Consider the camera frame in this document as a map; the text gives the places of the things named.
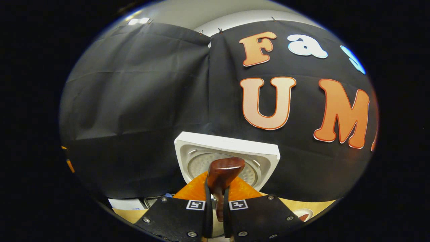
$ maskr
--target orange letter m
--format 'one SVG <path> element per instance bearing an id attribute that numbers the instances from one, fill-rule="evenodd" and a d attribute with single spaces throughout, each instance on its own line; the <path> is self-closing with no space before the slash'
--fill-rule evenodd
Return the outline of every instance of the orange letter m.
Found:
<path id="1" fill-rule="evenodd" d="M 334 128 L 337 119 L 340 143 L 344 143 L 355 128 L 348 144 L 356 149 L 363 148 L 369 115 L 369 96 L 365 91 L 358 89 L 351 107 L 345 89 L 338 81 L 321 79 L 319 86 L 326 93 L 326 110 L 321 128 L 315 130 L 313 137 L 317 140 L 333 142 L 336 139 Z"/>

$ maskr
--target screw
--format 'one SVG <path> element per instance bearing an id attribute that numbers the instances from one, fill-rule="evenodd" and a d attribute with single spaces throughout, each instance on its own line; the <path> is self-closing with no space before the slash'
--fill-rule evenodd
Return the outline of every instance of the screw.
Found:
<path id="1" fill-rule="evenodd" d="M 187 235 L 190 237 L 197 237 L 197 234 L 195 232 L 188 232 Z"/>

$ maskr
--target white ceiling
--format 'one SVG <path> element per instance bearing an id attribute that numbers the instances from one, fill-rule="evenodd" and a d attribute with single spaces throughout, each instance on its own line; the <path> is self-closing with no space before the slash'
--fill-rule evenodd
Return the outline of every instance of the white ceiling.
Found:
<path id="1" fill-rule="evenodd" d="M 172 24 L 194 30 L 220 17 L 250 10 L 276 10 L 295 16 L 300 15 L 281 4 L 269 0 L 165 0 L 144 6 L 132 17 L 150 18 L 153 22 Z"/>
<path id="2" fill-rule="evenodd" d="M 209 21 L 203 24 L 202 26 L 197 27 L 196 29 L 194 29 L 194 31 L 200 32 L 203 30 L 204 35 L 212 36 L 219 32 L 218 28 L 224 31 L 224 30 L 227 30 L 239 25 L 248 24 L 248 23 L 260 22 L 260 21 L 272 21 L 273 20 L 272 18 L 275 20 L 301 22 L 301 23 L 323 28 L 302 15 L 297 15 L 290 12 L 275 11 L 275 10 L 249 10 L 249 11 L 236 12 L 226 16 L 219 17 L 217 19 L 214 19 L 212 21 Z"/>

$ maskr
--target wooden handle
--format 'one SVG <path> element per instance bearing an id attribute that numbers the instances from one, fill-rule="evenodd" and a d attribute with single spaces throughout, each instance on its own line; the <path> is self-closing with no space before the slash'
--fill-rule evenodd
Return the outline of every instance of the wooden handle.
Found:
<path id="1" fill-rule="evenodd" d="M 224 192 L 230 183 L 244 169 L 245 161 L 238 157 L 215 160 L 208 172 L 208 187 L 217 200 L 216 215 L 219 222 L 223 221 Z"/>

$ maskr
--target cutout letter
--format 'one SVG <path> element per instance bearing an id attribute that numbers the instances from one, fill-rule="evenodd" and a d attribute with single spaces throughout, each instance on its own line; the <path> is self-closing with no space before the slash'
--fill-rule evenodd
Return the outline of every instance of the cutout letter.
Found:
<path id="1" fill-rule="evenodd" d="M 363 73 L 363 75 L 366 74 L 366 71 L 364 70 L 364 67 L 361 65 L 361 63 L 358 61 L 357 57 L 345 46 L 341 45 L 341 49 L 345 52 L 345 54 L 350 58 L 351 63 L 357 69 L 359 72 Z"/>
<path id="2" fill-rule="evenodd" d="M 371 151 L 375 151 L 377 138 L 378 138 L 378 128 L 376 128 L 375 139 L 373 140 L 372 147 L 370 148 Z"/>
<path id="3" fill-rule="evenodd" d="M 290 113 L 291 89 L 296 85 L 296 80 L 289 77 L 272 78 L 270 83 L 276 87 L 276 109 L 270 116 L 263 116 L 258 108 L 260 100 L 260 87 L 264 80 L 260 78 L 247 78 L 240 82 L 243 88 L 243 116 L 255 127 L 265 130 L 279 129 L 288 120 Z"/>
<path id="4" fill-rule="evenodd" d="M 322 59 L 329 56 L 314 38 L 307 35 L 293 34 L 288 36 L 287 40 L 293 41 L 288 45 L 288 49 L 296 55 L 313 55 L 314 57 Z"/>
<path id="5" fill-rule="evenodd" d="M 321 79 L 319 86 L 326 93 L 326 110 L 321 128 L 315 130 L 313 137 L 317 140 L 333 142 L 336 139 L 334 128 L 337 120 L 340 143 L 344 143 L 355 129 L 348 144 L 356 149 L 363 148 L 369 114 L 369 96 L 367 93 L 358 89 L 354 104 L 351 107 L 345 89 L 338 81 Z"/>
<path id="6" fill-rule="evenodd" d="M 244 66 L 258 65 L 270 60 L 270 56 L 263 55 L 261 51 L 261 49 L 265 49 L 267 52 L 273 50 L 272 42 L 269 39 L 276 39 L 276 35 L 272 32 L 264 32 L 239 41 L 245 47 L 246 59 L 243 61 Z"/>

